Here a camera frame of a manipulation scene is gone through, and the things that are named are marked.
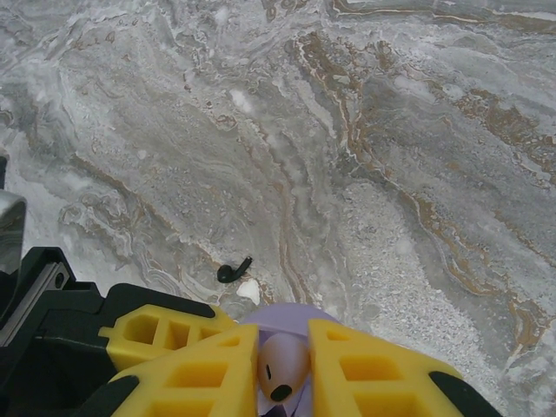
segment gray marble surface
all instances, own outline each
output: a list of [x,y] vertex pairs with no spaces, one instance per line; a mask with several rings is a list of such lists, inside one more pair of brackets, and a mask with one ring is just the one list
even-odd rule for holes
[[0,49],[26,248],[313,303],[556,414],[553,0],[0,0]]

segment earbud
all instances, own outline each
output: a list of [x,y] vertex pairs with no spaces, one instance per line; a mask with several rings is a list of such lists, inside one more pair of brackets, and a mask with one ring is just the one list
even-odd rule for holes
[[216,272],[216,279],[222,284],[229,284],[230,282],[237,281],[242,277],[243,274],[245,274],[252,261],[253,258],[251,258],[251,256],[248,256],[236,270],[234,270],[229,265],[222,265],[218,268],[218,272]]

